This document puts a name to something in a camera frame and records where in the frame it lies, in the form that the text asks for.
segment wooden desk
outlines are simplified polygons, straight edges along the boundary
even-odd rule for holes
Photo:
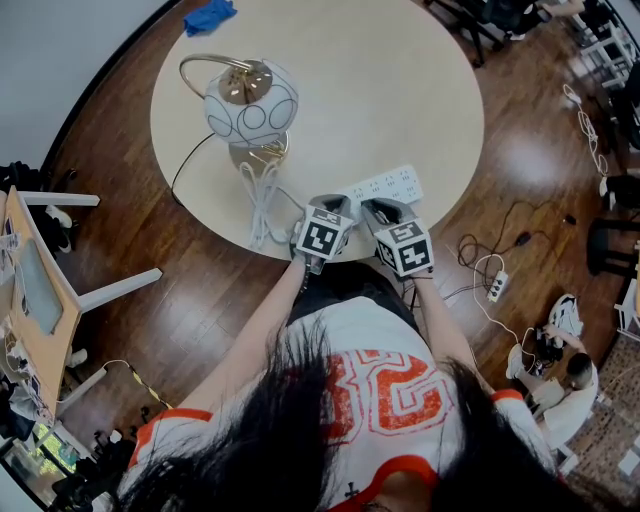
[[[20,246],[12,254],[14,264],[19,261],[27,241],[33,239],[49,280],[62,304],[62,316],[50,335],[44,334],[38,323],[33,318],[26,317],[22,312],[21,303],[24,295],[20,286],[14,287],[13,302],[9,313],[13,332],[25,348],[29,362],[40,382],[39,396],[54,418],[106,374],[103,368],[100,369],[74,391],[73,398],[65,400],[63,404],[58,403],[58,393],[62,376],[64,375],[67,351],[71,346],[82,314],[157,281],[162,276],[162,272],[155,268],[84,295],[79,296],[74,291],[45,245],[29,213],[27,204],[34,206],[47,204],[97,206],[99,201],[100,199],[97,196],[17,192],[15,187],[11,188],[7,198],[3,233],[5,233],[6,229],[6,220],[11,219],[14,233],[20,233],[21,236]],[[16,285],[19,280],[20,274],[19,270],[17,270]]]
[[[14,232],[20,233],[21,236],[20,248],[13,254],[13,261],[20,260],[25,244],[28,240],[33,239],[51,284],[62,303],[62,316],[58,320],[53,334],[47,336],[40,330],[40,326],[33,318],[27,318],[22,312],[23,292],[18,285],[19,271],[16,271],[16,286],[9,317],[16,338],[22,342],[29,362],[40,380],[40,397],[55,416],[67,350],[73,341],[82,310],[78,296],[75,293],[70,293],[71,285],[42,240],[24,200],[13,188],[7,198],[5,223],[7,219],[11,219]]]

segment power strip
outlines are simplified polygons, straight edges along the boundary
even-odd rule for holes
[[[422,199],[422,187],[415,169],[403,165],[336,192],[351,199],[351,215],[360,222],[360,203],[374,197],[386,197],[409,204]]]
[[[487,292],[487,299],[489,299],[491,302],[498,302],[500,295],[502,295],[502,291],[507,286],[508,279],[509,276],[507,275],[507,273],[503,270],[500,270],[496,274],[493,283],[491,283],[491,288],[489,288],[489,291]]]

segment black cord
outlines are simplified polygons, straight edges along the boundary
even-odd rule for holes
[[[180,200],[177,198],[175,192],[173,191],[173,188],[176,186],[176,180],[178,179],[178,176],[180,176],[180,173],[182,172],[182,169],[184,168],[185,164],[189,161],[189,158],[191,158],[191,156],[198,150],[198,148],[200,146],[202,146],[206,141],[208,141],[211,137],[213,137],[215,135],[215,132],[211,132],[209,135],[207,135],[204,139],[202,139],[200,142],[198,142],[198,144],[196,144],[196,146],[191,150],[191,152],[187,155],[187,158],[185,158],[182,163],[180,164],[180,167],[178,167],[178,172],[176,173],[176,175],[173,177],[173,181],[171,182],[171,197],[173,197],[173,200],[178,203],[180,206],[182,206],[184,208],[184,205],[180,202]]]
[[[446,297],[442,297],[442,300],[450,299],[451,297],[454,297],[454,296],[456,296],[456,295],[458,295],[459,293],[462,293],[462,292],[468,292],[468,291],[471,291],[471,290],[475,290],[476,288],[483,288],[483,287],[484,287],[483,284],[477,284],[475,286],[470,284],[468,286],[463,286],[462,288],[458,288],[456,291],[451,292]]]
[[[509,207],[509,209],[507,210],[507,213],[502,219],[502,225],[500,226],[500,233],[498,234],[498,239],[496,240],[496,242],[493,244],[492,247],[489,247],[485,244],[480,243],[476,238],[476,236],[473,235],[472,233],[467,233],[465,235],[462,235],[462,237],[458,241],[458,265],[462,267],[467,267],[470,270],[474,270],[476,262],[478,261],[478,259],[480,259],[481,249],[488,252],[489,254],[497,254],[499,256],[503,256],[504,254],[507,254],[512,249],[519,247],[517,244],[517,241],[514,241],[506,249],[498,250],[498,247],[502,243],[502,238],[504,237],[505,228],[507,227],[507,221],[509,220],[509,217],[511,216],[511,213],[513,212],[515,207],[518,206],[519,204],[526,204],[527,206],[531,207],[533,209],[533,212],[532,212],[533,214],[548,204],[555,205],[555,202],[548,200],[540,203],[539,205],[535,205],[525,200],[514,201],[513,203],[511,203],[511,206]],[[551,238],[544,231],[542,230],[534,231],[533,233],[531,233],[531,238],[533,238],[536,235],[544,236],[549,242],[549,244],[552,244]],[[465,258],[464,252],[469,248],[473,249],[473,253],[469,258]],[[490,261],[491,261],[491,258],[487,258],[484,264],[484,270],[476,270],[482,276],[482,286],[487,291],[489,291],[489,289],[491,288],[491,284],[493,283],[493,280],[495,278],[495,275],[491,277],[488,275]]]

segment blue cloth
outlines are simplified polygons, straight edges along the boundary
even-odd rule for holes
[[[184,17],[184,29],[189,37],[199,32],[210,32],[227,18],[235,16],[233,2],[229,0],[211,0],[204,7],[200,7]]]

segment lamp base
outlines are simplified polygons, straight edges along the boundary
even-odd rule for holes
[[[260,175],[269,162],[282,162],[289,152],[289,132],[285,132],[275,142],[260,148],[239,148],[229,145],[229,155],[236,167],[247,162],[256,175]]]

